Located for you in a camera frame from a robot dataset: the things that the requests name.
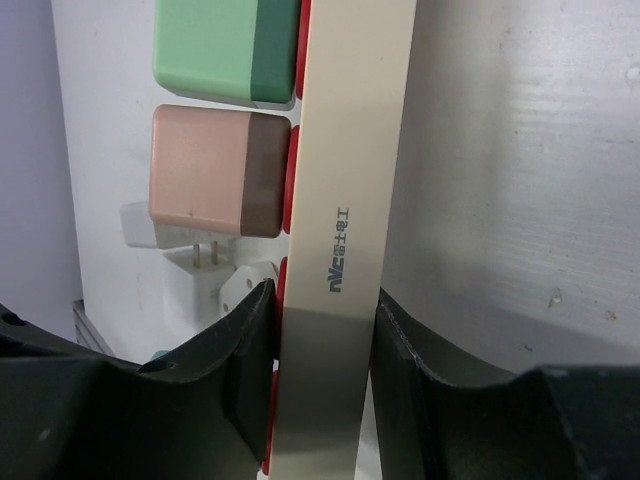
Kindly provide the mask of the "pink brown plug adapter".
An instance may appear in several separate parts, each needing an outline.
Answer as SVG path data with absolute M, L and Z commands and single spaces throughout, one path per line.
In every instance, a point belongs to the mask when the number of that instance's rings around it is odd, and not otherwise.
M 291 131 L 284 116 L 157 107 L 152 121 L 151 219 L 236 236 L 277 237 Z

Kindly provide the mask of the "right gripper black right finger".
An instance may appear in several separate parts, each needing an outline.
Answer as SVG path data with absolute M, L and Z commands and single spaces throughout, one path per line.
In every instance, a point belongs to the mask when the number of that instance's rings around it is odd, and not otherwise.
M 386 479 L 635 479 L 639 370 L 513 374 L 457 347 L 382 294 L 371 381 Z

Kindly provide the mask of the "white USB charger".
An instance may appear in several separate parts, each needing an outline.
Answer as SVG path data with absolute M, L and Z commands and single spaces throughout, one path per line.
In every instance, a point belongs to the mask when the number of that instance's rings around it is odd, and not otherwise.
M 119 210 L 124 242 L 133 248 L 156 248 L 154 223 L 147 201 L 122 205 Z

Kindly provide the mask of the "green plug adapter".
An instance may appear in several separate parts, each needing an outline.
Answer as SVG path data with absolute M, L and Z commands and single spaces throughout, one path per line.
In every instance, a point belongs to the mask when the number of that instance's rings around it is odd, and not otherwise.
M 158 1 L 152 71 L 183 97 L 284 108 L 293 99 L 299 1 Z

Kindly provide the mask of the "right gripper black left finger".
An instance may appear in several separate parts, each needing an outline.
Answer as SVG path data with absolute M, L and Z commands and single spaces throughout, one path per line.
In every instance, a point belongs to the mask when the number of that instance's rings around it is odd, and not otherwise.
M 1 313 L 5 479 L 253 479 L 265 460 L 275 285 L 138 365 Z

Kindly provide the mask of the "large white charger block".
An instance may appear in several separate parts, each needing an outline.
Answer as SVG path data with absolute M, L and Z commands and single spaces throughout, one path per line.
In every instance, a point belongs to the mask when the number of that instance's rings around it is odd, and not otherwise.
M 221 318 L 219 294 L 236 271 L 229 235 L 163 252 L 163 319 L 182 343 Z

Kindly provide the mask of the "beige red power strip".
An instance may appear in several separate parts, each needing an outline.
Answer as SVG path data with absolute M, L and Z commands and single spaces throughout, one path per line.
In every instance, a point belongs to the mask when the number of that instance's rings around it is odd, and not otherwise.
M 416 5 L 311 5 L 269 475 L 350 479 Z

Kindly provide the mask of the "teal plug adapter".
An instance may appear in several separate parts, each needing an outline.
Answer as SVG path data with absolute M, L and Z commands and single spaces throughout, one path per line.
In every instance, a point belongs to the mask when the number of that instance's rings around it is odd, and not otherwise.
M 150 362 L 153 362 L 153 361 L 156 361 L 156 360 L 158 360 L 158 359 L 162 358 L 162 357 L 163 357 L 164 355 L 166 355 L 167 353 L 168 353 L 168 350 L 159 350 L 159 351 L 156 351 L 156 352 L 151 356 Z

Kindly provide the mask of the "white folding-prong adapter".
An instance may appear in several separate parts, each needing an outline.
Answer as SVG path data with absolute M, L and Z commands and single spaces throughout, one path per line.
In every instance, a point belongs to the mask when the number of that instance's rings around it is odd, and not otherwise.
M 219 312 L 222 317 L 230 313 L 261 282 L 278 280 L 278 273 L 269 261 L 242 265 L 229 277 L 219 291 Z

